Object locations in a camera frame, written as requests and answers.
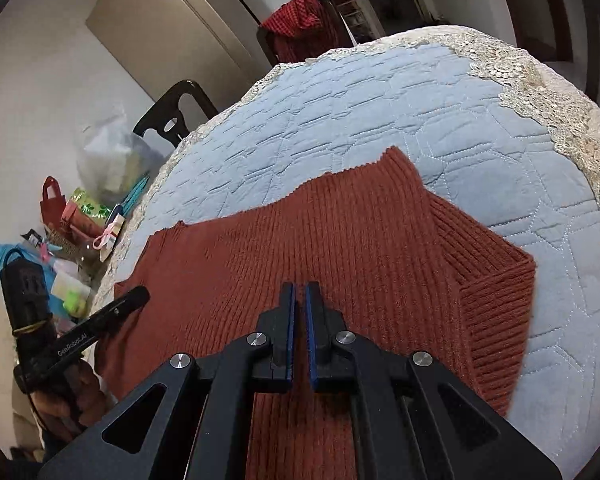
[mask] metal screw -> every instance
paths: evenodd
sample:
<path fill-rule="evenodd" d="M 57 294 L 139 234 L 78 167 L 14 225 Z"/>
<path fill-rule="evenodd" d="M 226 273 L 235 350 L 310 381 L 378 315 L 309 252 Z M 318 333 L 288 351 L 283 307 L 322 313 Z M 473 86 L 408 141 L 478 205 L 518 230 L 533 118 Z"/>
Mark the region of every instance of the metal screw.
<path fill-rule="evenodd" d="M 342 345 L 350 345 L 356 340 L 356 335 L 349 330 L 343 330 L 336 334 L 336 341 Z"/>
<path fill-rule="evenodd" d="M 264 345 L 267 342 L 267 336 L 262 332 L 251 332 L 247 336 L 247 343 L 251 346 L 260 346 Z"/>
<path fill-rule="evenodd" d="M 169 362 L 174 368 L 186 368 L 191 363 L 191 357 L 187 354 L 176 354 Z"/>
<path fill-rule="evenodd" d="M 413 362 L 418 366 L 429 366 L 433 362 L 433 357 L 426 352 L 416 352 L 413 355 Z"/>

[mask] chair backrest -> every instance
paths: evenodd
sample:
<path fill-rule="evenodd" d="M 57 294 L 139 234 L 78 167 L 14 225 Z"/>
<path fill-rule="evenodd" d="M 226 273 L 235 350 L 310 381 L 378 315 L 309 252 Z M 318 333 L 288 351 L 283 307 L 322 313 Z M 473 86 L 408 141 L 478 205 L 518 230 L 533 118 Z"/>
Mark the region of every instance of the chair backrest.
<path fill-rule="evenodd" d="M 184 121 L 184 115 L 178 106 L 180 98 L 185 94 L 193 96 L 200 108 L 202 108 L 207 119 L 218 115 L 218 110 L 200 85 L 195 81 L 183 80 L 169 88 L 164 95 L 149 108 L 147 113 L 144 114 L 134 127 L 134 133 L 143 137 L 145 131 L 154 129 L 158 132 L 158 135 L 167 139 L 175 148 L 177 148 L 180 141 L 189 135 L 189 129 Z M 175 124 L 169 131 L 165 131 L 165 127 L 172 120 L 175 120 Z"/>
<path fill-rule="evenodd" d="M 353 41 L 351 41 L 351 37 L 349 35 L 349 31 L 347 30 L 347 25 L 345 25 L 342 16 L 336 9 L 333 0 L 320 0 L 320 3 L 327 11 L 333 25 L 336 28 L 336 34 L 338 36 L 338 46 L 349 48 L 353 46 Z M 258 31 L 256 32 L 256 37 L 258 38 L 258 43 L 262 48 L 265 56 L 271 63 L 272 66 L 276 66 L 279 63 L 278 56 L 276 56 L 276 51 L 274 47 L 274 34 L 270 30 L 267 30 L 263 26 L 258 27 Z"/>

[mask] ribbed knit sweater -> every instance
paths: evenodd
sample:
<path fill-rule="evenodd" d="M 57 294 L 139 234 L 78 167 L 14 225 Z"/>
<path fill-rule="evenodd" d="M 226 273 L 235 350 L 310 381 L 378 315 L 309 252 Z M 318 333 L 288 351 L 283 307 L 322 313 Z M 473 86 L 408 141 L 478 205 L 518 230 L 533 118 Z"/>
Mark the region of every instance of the ribbed knit sweater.
<path fill-rule="evenodd" d="M 172 354 L 202 357 L 253 331 L 282 282 L 317 280 L 350 330 L 392 352 L 429 351 L 504 415 L 534 269 L 531 256 L 426 191 L 391 148 L 273 204 L 152 235 L 116 289 L 142 284 L 151 300 L 98 346 L 96 370 L 120 398 Z M 302 332 L 296 341 L 291 393 L 256 395 L 247 478 L 354 479 L 349 404 L 312 393 Z"/>

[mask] plastic bag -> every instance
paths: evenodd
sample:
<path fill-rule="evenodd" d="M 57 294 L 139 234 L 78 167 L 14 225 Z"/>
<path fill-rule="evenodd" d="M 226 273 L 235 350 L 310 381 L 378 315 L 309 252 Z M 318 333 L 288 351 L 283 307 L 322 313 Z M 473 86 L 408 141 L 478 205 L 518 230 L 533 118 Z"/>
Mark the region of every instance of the plastic bag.
<path fill-rule="evenodd" d="M 132 133 L 124 110 L 85 128 L 77 138 L 78 174 L 84 189 L 106 205 L 119 203 L 145 173 L 155 173 L 164 157 Z"/>

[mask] lace trim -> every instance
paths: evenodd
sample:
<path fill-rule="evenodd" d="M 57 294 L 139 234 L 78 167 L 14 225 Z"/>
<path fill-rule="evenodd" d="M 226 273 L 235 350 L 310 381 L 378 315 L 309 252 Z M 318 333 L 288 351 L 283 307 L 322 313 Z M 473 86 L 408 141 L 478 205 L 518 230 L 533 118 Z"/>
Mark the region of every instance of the lace trim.
<path fill-rule="evenodd" d="M 471 59 L 473 62 L 469 74 L 503 85 L 503 92 L 500 94 L 502 105 L 547 127 L 555 151 L 569 157 L 580 168 L 600 204 L 600 109 L 573 85 L 535 60 L 526 50 L 510 46 L 472 28 L 443 25 L 410 30 L 353 48 L 334 49 L 317 59 L 307 60 L 306 63 L 314 63 L 325 57 L 341 59 L 358 53 L 372 55 L 396 46 L 414 47 L 431 43 L 448 46 L 458 56 Z M 284 71 L 302 64 L 276 65 L 240 102 L 202 124 L 180 143 L 133 212 L 94 298 L 93 311 L 104 304 L 112 291 L 118 264 L 126 256 L 132 234 L 142 222 L 148 203 L 171 170 L 197 142 L 208 136 L 239 107 L 253 101 Z"/>

